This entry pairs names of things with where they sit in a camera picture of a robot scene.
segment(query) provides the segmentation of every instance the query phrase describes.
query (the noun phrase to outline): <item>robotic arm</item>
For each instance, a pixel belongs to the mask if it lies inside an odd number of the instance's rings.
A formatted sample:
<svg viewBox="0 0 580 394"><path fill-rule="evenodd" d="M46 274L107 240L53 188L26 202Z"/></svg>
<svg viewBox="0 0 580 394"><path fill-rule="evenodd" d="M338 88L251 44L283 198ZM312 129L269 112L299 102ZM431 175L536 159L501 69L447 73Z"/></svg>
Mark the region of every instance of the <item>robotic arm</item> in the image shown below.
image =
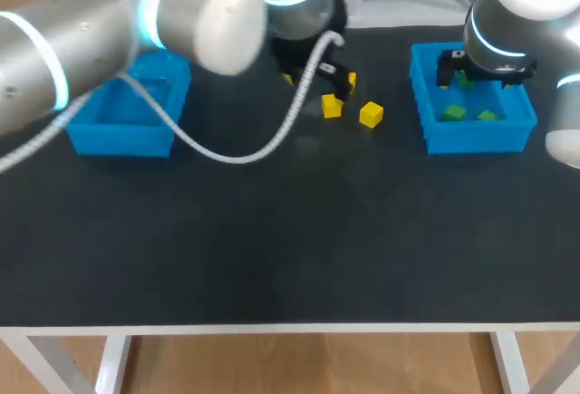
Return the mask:
<svg viewBox="0 0 580 394"><path fill-rule="evenodd" d="M0 134L64 109L140 53L167 48L236 75L268 28L299 43L334 15L334 0L40 0L0 12Z"/></svg>
<svg viewBox="0 0 580 394"><path fill-rule="evenodd" d="M167 48L236 75L269 30L281 68L292 70L305 67L324 31L341 34L345 26L342 0L41 0L0 12L0 134L64 109L140 53ZM464 41L461 63L471 80L518 84L533 76L536 60L557 56L561 80L546 147L580 168L580 0L476 0ZM337 97L348 96L348 72L331 68Z"/></svg>
<svg viewBox="0 0 580 394"><path fill-rule="evenodd" d="M504 84L533 75L536 60L555 65L560 81L546 148L580 168L580 0L476 0L464 41L469 61Z"/></svg>

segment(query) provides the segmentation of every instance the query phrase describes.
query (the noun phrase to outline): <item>green cube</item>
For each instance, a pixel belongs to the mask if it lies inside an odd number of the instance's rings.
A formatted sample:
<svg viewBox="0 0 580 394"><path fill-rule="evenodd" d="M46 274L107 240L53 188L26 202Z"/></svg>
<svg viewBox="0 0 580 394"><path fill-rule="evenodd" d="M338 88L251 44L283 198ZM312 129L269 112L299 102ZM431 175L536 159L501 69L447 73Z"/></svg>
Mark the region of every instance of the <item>green cube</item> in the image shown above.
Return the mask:
<svg viewBox="0 0 580 394"><path fill-rule="evenodd" d="M478 120L499 120L499 116L493 111L482 111L478 116Z"/></svg>
<svg viewBox="0 0 580 394"><path fill-rule="evenodd" d="M468 111L460 106L451 105L447 108L445 113L443 113L443 120L445 121L457 121L465 120Z"/></svg>
<svg viewBox="0 0 580 394"><path fill-rule="evenodd" d="M461 89L473 89L475 87L475 82L468 80L465 71L457 73L457 84Z"/></svg>

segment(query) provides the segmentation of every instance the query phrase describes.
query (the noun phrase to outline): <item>blue bin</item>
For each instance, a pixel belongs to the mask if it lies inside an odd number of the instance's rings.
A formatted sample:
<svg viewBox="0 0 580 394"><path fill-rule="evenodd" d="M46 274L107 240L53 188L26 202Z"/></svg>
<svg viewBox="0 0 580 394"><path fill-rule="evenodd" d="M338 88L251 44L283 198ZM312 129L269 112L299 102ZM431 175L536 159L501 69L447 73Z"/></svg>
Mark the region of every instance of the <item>blue bin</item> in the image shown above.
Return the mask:
<svg viewBox="0 0 580 394"><path fill-rule="evenodd" d="M129 74L179 122L191 80L186 59L169 52L144 54ZM66 130L83 155L168 158L175 139L149 104L120 79L96 91Z"/></svg>
<svg viewBox="0 0 580 394"><path fill-rule="evenodd" d="M461 89L437 86L437 60L444 50L463 50L463 43L419 43L411 48L411 84L429 154L521 152L537 116L523 86L503 90L501 82L477 82ZM452 104L467 109L463 121L445 122ZM500 120L481 121L482 111Z"/></svg>

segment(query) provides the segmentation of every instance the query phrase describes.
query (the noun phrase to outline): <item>table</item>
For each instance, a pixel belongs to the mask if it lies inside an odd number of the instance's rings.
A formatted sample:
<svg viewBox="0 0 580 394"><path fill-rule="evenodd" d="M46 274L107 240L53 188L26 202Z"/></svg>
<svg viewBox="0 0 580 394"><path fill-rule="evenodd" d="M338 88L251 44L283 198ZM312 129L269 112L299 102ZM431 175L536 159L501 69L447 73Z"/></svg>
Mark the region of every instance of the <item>table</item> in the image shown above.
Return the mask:
<svg viewBox="0 0 580 394"><path fill-rule="evenodd" d="M351 32L343 58L359 95L346 115L323 120L312 100L255 166L180 143L169 162L80 158L61 136L0 176L3 340L51 392L84 393L51 336L110 335L109 394L131 335L495 332L506 392L528 391L513 331L580 330L580 175L544 149L549 70L527 86L541 122L523 154L425 153L410 48L460 36ZM275 67L264 54L236 79L194 69L182 127L222 153L258 149L293 94ZM377 130L357 121L368 100L385 107ZM575 381L579 348L540 388Z"/></svg>

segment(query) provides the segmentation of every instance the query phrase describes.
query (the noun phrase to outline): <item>yellow cube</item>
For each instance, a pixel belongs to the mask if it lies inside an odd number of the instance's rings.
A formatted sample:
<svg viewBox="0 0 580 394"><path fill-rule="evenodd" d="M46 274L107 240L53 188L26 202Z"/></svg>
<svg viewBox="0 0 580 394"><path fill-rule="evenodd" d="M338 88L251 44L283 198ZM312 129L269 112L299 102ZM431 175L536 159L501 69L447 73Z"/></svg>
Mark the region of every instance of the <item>yellow cube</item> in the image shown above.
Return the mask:
<svg viewBox="0 0 580 394"><path fill-rule="evenodd" d="M351 95L354 94L354 90L356 89L356 72L350 72L348 74L348 81L350 82L353 89L351 90Z"/></svg>
<svg viewBox="0 0 580 394"><path fill-rule="evenodd" d="M284 78L286 79L287 82L289 82L291 85L295 86L293 80L292 80L292 76L289 74L284 74Z"/></svg>
<svg viewBox="0 0 580 394"><path fill-rule="evenodd" d="M379 122L382 121L383 114L384 109L380 105L371 101L361 109L361 118L359 119L359 122L362 125L374 129L379 125Z"/></svg>
<svg viewBox="0 0 580 394"><path fill-rule="evenodd" d="M343 113L343 102L333 94L323 95L323 114L325 118L340 118Z"/></svg>

